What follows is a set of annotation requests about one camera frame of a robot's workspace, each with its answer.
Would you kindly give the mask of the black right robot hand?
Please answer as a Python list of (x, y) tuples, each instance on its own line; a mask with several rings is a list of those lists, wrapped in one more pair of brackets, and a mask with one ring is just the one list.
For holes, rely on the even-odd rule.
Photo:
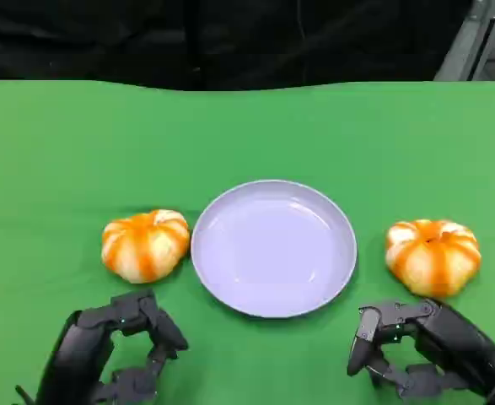
[[(374, 386), (392, 385), (402, 400), (468, 390), (495, 404), (495, 342), (453, 307), (434, 299), (384, 301), (358, 312), (348, 375), (366, 370)], [(404, 337), (414, 339), (426, 363), (401, 370), (385, 358), (383, 345)]]

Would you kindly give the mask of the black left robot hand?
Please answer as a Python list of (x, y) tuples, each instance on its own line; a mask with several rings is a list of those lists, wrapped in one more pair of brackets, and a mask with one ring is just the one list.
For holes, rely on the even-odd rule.
[[(112, 335), (145, 332), (152, 347), (145, 364), (115, 370), (100, 380), (113, 350)], [(108, 305), (77, 310), (67, 319), (49, 358), (37, 404), (140, 404), (156, 397), (167, 361), (188, 342), (150, 289), (118, 295)]]

